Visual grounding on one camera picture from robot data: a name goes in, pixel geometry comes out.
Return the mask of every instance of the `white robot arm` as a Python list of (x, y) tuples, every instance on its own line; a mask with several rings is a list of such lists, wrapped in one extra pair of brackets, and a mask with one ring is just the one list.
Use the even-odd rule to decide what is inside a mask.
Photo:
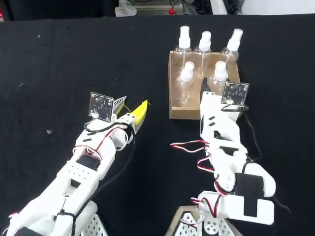
[(115, 160), (116, 151), (134, 139), (146, 109), (147, 101), (119, 119), (113, 114), (110, 123), (99, 119), (87, 123), (71, 159), (37, 198), (14, 214), (6, 236), (80, 235), (97, 211), (91, 198), (100, 190), (99, 182)]
[[(221, 195), (216, 209), (218, 218), (271, 225), (274, 222), (274, 204), (263, 198), (275, 194), (275, 180), (249, 158), (235, 122), (239, 114), (222, 111), (224, 106), (221, 96), (203, 92), (200, 136), (208, 143), (206, 156), (214, 168), (215, 187), (219, 191), (204, 191), (198, 199), (207, 199), (214, 206)], [(209, 212), (206, 203), (200, 201), (199, 209)]]

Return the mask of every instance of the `brown cardboard tray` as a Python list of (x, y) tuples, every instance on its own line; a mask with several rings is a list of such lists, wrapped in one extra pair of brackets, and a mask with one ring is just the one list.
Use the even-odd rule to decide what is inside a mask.
[[(187, 53), (185, 61), (196, 63), (196, 53)], [(217, 61), (222, 60), (220, 53), (211, 53), (207, 55), (205, 66), (207, 67), (204, 77), (209, 78), (214, 71)], [(202, 79), (197, 73), (193, 76), (193, 85), (186, 106), (174, 106), (174, 85), (182, 68), (182, 56), (173, 51), (169, 54), (168, 61), (168, 88), (169, 88), (169, 118), (170, 119), (200, 119), (200, 88)], [(229, 80), (232, 82), (240, 82), (237, 65), (229, 68)]]

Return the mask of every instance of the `black tablecloth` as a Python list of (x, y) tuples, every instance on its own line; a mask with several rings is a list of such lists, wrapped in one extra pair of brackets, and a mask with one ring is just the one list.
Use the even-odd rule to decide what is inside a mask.
[[(134, 109), (151, 106), (137, 134), (131, 165), (95, 199), (114, 236), (163, 235), (179, 206), (213, 177), (196, 168), (202, 154), (173, 150), (171, 142), (198, 139), (198, 121), (168, 118), (168, 52), (179, 27), (189, 25), (196, 45), (212, 32), (212, 49), (244, 30), (241, 80), (249, 82), (248, 116), (264, 154), (263, 167), (277, 182), (273, 226), (232, 221), (245, 235), (298, 235), (311, 230), (314, 209), (313, 68), (315, 15), (185, 16), (35, 21), (0, 24), (0, 223), (49, 184), (71, 157), (88, 120), (90, 91), (128, 95)], [(243, 143), (257, 156), (250, 129), (239, 120)], [(124, 164), (119, 153), (109, 175)]]

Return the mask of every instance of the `spray bottle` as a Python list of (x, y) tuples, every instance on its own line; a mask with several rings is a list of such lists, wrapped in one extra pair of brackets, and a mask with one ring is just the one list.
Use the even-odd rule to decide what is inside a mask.
[(211, 50), (211, 33), (209, 31), (204, 31), (202, 33), (199, 45), (194, 49), (194, 52), (197, 53), (195, 57), (195, 63), (197, 66), (197, 75), (201, 79), (204, 77), (204, 70), (207, 65), (206, 62), (210, 56)]
[(236, 64), (238, 60), (238, 48), (240, 47), (242, 35), (243, 31), (241, 29), (235, 29), (227, 46), (221, 50), (221, 55), (223, 56), (223, 61), (226, 63), (227, 71), (232, 65)]
[(224, 61), (218, 61), (213, 75), (208, 78), (207, 84), (216, 95), (222, 95), (226, 79), (226, 64)]
[(179, 44), (174, 49), (175, 52), (178, 52), (183, 56), (182, 68), (185, 66), (186, 54), (191, 52), (190, 48), (190, 37), (189, 37), (189, 27), (181, 27), (181, 35), (179, 37)]
[(176, 80), (176, 106), (181, 107), (187, 104), (192, 87), (192, 75), (194, 67), (195, 65), (191, 61), (186, 62), (185, 67), (182, 69), (180, 76)]

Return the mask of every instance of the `white spray nozzle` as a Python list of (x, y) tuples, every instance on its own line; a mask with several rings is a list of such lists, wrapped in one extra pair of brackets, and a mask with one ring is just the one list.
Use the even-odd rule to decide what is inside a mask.
[(181, 27), (181, 35), (179, 37), (179, 47), (183, 49), (190, 48), (189, 27)]
[(203, 52), (210, 50), (211, 47), (211, 33), (204, 31), (199, 42), (199, 49)]
[(241, 41), (242, 35), (243, 35), (243, 31), (241, 29), (234, 29), (234, 32), (231, 38), (237, 41)]
[(224, 61), (216, 63), (214, 78), (217, 81), (225, 81), (227, 79), (226, 64)]
[(238, 48), (240, 47), (241, 38), (243, 35), (243, 31), (241, 29), (235, 29), (232, 37), (228, 41), (227, 48), (230, 51), (236, 52), (238, 51)]
[(189, 82), (190, 80), (192, 80), (194, 67), (195, 67), (195, 65), (191, 61), (188, 61), (185, 63), (185, 67), (183, 68), (181, 75), (180, 75), (180, 78), (182, 81)]

